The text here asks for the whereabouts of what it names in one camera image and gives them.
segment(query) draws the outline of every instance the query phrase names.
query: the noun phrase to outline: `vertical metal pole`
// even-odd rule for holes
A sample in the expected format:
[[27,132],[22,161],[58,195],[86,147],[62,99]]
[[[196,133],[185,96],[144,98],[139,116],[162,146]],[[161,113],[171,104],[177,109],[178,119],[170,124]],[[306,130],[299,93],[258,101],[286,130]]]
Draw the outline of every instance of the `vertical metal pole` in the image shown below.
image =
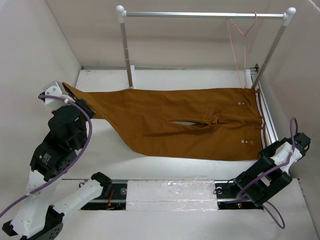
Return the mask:
[[269,61],[270,61],[270,59],[271,59],[271,57],[272,57],[272,55],[273,55],[273,53],[275,51],[280,39],[281,39],[281,36],[283,35],[284,31],[286,30],[286,27],[288,26],[290,20],[292,19],[293,15],[295,13],[296,13],[296,9],[294,7],[290,7],[286,11],[285,16],[284,16],[283,21],[282,21],[282,25],[279,28],[279,31],[277,32],[277,34],[276,34],[276,36],[275,36],[275,38],[273,40],[273,43],[272,43],[272,45],[270,47],[270,50],[269,50],[268,54],[266,55],[266,58],[265,58],[265,60],[263,62],[263,65],[260,68],[260,70],[259,70],[259,72],[258,72],[258,74],[257,74],[257,76],[256,76],[256,78],[255,78],[255,80],[254,80],[254,82],[252,84],[252,87],[251,87],[252,89],[255,89],[256,86],[258,85],[258,83],[259,83],[262,75],[264,74],[264,71],[266,70],[266,67],[267,67],[267,65],[268,65],[268,63],[269,63]]
[[128,43],[127,43],[127,35],[126,35],[126,27],[125,27],[126,11],[125,11],[124,7],[121,5],[116,7],[116,11],[118,14],[118,20],[119,20],[120,27],[121,27],[123,53],[124,53],[126,74],[127,74],[128,82],[129,82],[129,88],[133,88],[134,83],[132,81],[132,73],[131,73],[131,67],[130,67],[129,51],[128,51]]

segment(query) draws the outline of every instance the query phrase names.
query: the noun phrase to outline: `clear plastic wrap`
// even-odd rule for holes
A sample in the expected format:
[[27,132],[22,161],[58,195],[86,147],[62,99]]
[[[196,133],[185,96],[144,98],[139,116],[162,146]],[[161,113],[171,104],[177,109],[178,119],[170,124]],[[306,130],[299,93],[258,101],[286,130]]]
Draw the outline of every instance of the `clear plastic wrap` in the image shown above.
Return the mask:
[[215,182],[193,180],[131,180],[127,185],[128,211],[214,211]]

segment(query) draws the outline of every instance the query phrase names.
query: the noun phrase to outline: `trousers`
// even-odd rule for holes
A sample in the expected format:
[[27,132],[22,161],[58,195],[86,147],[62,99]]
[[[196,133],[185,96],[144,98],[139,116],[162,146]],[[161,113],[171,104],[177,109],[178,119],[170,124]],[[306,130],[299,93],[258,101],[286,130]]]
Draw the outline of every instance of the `trousers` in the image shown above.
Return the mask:
[[259,89],[82,92],[64,87],[140,154],[240,161],[257,159],[266,147]]

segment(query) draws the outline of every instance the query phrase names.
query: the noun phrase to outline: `white corner joint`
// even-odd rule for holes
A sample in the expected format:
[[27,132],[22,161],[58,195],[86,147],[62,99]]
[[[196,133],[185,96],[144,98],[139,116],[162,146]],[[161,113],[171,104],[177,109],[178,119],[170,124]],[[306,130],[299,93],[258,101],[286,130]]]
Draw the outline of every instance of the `white corner joint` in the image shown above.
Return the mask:
[[292,17],[295,15],[297,10],[294,7],[288,8],[288,10],[284,13],[284,18],[282,20],[282,26],[288,26]]
[[120,24],[125,23],[125,17],[127,16],[127,11],[121,5],[116,7],[116,13],[118,14],[118,21]]

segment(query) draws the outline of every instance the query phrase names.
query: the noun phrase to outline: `robotic arm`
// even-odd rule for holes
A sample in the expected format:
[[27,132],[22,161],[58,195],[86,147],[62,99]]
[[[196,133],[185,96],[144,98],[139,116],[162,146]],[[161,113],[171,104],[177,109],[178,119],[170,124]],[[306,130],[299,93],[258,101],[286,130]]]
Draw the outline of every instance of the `robotic arm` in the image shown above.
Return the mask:
[[[112,180],[98,172],[76,192],[51,205],[57,185],[77,158],[76,150],[82,149],[88,141],[87,119],[74,105],[84,110],[89,119],[95,113],[84,100],[68,96],[58,82],[46,86],[44,91],[39,98],[52,109],[53,117],[48,122],[50,132],[32,156],[26,188],[28,197],[16,217],[2,227],[9,236],[20,235],[22,240],[55,239],[70,215],[92,199],[108,194],[112,186]],[[45,98],[48,95],[63,97],[73,104],[67,105],[67,101]],[[41,189],[49,181],[52,183]]]

